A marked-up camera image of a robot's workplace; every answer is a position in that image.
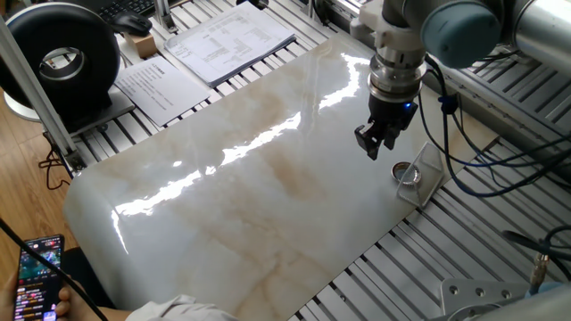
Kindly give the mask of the person's right hand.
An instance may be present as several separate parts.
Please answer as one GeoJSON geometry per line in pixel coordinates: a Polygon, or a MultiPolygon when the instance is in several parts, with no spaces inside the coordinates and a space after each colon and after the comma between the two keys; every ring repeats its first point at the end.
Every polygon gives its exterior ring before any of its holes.
{"type": "Polygon", "coordinates": [[[100,317],[70,286],[63,286],[63,288],[59,291],[58,297],[60,301],[55,308],[55,313],[58,321],[100,320],[100,317]]]}

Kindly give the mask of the person's left hand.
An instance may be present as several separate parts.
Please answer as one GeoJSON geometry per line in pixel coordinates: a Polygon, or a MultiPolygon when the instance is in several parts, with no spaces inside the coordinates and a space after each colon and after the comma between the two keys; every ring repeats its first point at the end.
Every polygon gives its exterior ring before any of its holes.
{"type": "Polygon", "coordinates": [[[17,287],[18,273],[14,272],[1,288],[0,315],[1,321],[13,321],[14,297],[17,287]]]}

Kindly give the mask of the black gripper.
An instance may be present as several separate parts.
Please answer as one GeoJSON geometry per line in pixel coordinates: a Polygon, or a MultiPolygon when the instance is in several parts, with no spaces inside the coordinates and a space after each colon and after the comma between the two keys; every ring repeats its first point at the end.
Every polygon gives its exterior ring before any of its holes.
{"type": "Polygon", "coordinates": [[[390,103],[370,95],[368,108],[368,124],[358,126],[354,135],[360,148],[375,161],[383,142],[388,150],[394,148],[401,131],[411,123],[418,105],[413,101],[390,103]]]}

